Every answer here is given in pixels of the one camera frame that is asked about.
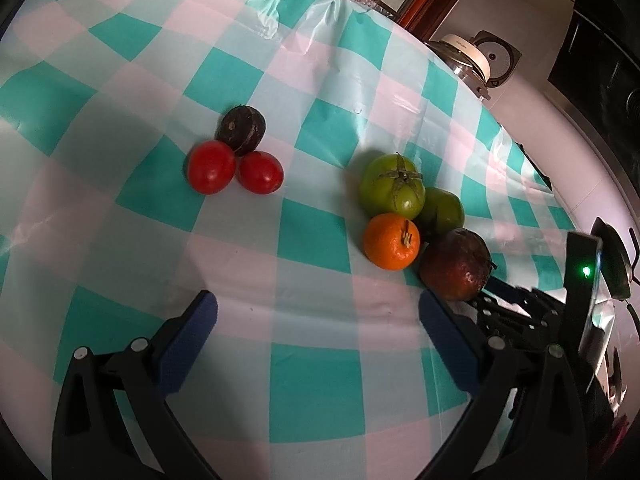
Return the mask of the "green tomato with stem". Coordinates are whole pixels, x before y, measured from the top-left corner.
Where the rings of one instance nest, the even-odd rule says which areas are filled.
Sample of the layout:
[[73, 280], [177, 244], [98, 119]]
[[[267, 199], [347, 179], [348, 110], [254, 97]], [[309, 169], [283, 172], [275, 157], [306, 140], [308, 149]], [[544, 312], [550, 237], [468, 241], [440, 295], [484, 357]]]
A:
[[422, 174], [410, 159], [399, 153], [370, 162], [362, 173], [358, 194], [359, 203], [369, 217], [392, 212], [413, 220], [425, 204]]

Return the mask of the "smooth green tomato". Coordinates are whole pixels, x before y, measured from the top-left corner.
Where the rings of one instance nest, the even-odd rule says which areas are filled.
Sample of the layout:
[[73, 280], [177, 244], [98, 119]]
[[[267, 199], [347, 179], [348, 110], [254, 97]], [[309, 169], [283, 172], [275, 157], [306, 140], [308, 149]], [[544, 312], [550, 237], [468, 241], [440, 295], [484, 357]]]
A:
[[430, 240], [464, 226], [462, 203], [454, 193], [441, 188], [426, 188], [425, 202], [416, 222], [421, 233]]

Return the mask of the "dark purple passion fruit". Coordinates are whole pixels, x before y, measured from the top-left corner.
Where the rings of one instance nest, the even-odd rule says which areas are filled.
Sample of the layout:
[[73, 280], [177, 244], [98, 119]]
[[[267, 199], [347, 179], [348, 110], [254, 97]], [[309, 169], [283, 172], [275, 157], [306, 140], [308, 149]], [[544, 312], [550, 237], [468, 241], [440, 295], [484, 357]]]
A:
[[233, 107], [221, 119], [216, 139], [227, 144], [236, 157], [254, 152], [266, 132], [261, 112], [248, 105]]

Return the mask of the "black frying pan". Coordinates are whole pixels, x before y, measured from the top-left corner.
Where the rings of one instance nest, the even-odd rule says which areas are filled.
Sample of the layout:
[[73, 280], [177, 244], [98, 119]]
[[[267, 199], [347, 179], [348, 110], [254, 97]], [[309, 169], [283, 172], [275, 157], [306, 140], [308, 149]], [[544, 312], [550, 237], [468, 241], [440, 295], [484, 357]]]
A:
[[631, 284], [639, 284], [634, 275], [636, 265], [639, 262], [639, 243], [633, 228], [629, 229], [632, 246], [634, 246], [634, 261], [630, 261], [628, 252], [623, 244], [620, 234], [610, 224], [600, 217], [594, 220], [590, 234], [599, 237], [602, 242], [600, 269], [605, 284], [613, 299], [623, 301], [626, 304], [634, 328], [638, 332], [639, 315], [629, 302], [631, 298]]

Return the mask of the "round silver wall device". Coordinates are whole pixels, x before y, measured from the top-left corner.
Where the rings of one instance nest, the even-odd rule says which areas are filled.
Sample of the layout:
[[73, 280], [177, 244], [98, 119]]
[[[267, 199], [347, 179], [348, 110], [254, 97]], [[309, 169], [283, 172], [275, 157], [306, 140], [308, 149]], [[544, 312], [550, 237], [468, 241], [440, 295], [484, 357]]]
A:
[[489, 63], [490, 77], [486, 86], [497, 88], [513, 74], [522, 57], [521, 52], [506, 40], [487, 30], [480, 30], [472, 44], [485, 55]]

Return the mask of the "red tomato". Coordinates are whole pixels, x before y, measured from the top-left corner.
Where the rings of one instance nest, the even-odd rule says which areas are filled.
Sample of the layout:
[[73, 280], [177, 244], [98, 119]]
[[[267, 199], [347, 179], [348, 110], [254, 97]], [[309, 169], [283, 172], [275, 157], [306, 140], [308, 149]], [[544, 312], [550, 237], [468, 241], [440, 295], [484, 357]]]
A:
[[212, 195], [231, 182], [235, 170], [236, 157], [230, 146], [209, 140], [192, 150], [186, 166], [186, 178], [194, 191]]
[[276, 192], [284, 180], [280, 162], [271, 154], [254, 151], [240, 159], [236, 175], [247, 191], [267, 195]]

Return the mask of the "teal pink checkered tablecloth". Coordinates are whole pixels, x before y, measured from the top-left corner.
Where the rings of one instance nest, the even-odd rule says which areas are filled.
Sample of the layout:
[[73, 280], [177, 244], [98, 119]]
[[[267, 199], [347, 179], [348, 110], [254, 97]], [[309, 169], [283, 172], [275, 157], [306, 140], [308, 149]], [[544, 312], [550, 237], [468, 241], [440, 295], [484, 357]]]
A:
[[[233, 107], [282, 165], [194, 191]], [[73, 351], [151, 336], [201, 289], [219, 318], [169, 400], [228, 479], [412, 479], [468, 397], [421, 283], [363, 255], [358, 182], [403, 154], [460, 197], [500, 278], [562, 292], [570, 217], [474, 94], [352, 0], [26, 0], [1, 41], [1, 411], [50, 468]]]

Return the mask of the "orange tangerine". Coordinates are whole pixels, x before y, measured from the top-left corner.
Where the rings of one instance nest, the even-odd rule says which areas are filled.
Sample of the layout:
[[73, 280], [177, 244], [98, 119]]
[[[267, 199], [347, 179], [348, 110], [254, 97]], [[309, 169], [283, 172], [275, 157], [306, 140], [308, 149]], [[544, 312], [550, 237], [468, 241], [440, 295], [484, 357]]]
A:
[[393, 212], [373, 217], [362, 236], [364, 255], [386, 271], [408, 268], [416, 260], [420, 247], [420, 232], [416, 225]]

